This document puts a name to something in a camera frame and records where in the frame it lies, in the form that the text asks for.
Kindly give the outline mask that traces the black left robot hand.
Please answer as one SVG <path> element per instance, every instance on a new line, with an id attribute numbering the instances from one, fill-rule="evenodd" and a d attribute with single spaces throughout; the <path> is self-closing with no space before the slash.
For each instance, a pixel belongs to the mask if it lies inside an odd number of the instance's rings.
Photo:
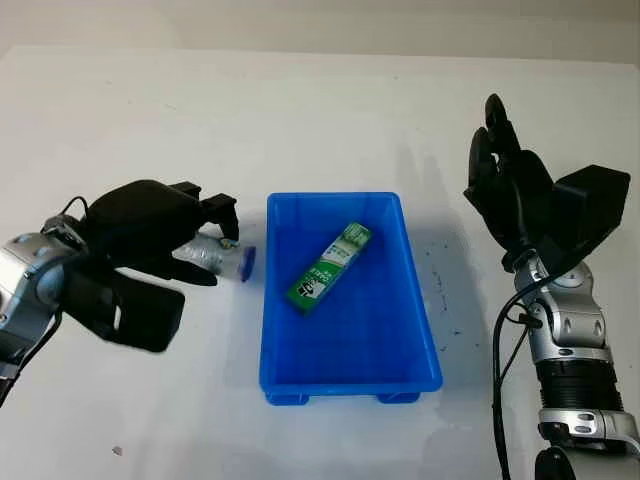
<path id="1" fill-rule="evenodd" d="M 88 208 L 80 236 L 89 252 L 114 268 L 126 267 L 164 280 L 214 286 L 216 276 L 173 251 L 212 223 L 223 237 L 239 239 L 236 199 L 220 193 L 204 200 L 191 182 L 164 184 L 137 180 L 112 190 Z"/>

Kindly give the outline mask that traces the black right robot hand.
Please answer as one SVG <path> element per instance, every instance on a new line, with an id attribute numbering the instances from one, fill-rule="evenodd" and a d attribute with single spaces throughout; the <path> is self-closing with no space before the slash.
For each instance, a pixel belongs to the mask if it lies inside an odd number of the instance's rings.
<path id="1" fill-rule="evenodd" d="M 503 267 L 512 271 L 543 235 L 553 181 L 539 156 L 521 147 L 495 93 L 486 100 L 484 118 L 471 140 L 464 196 L 505 250 Z"/>

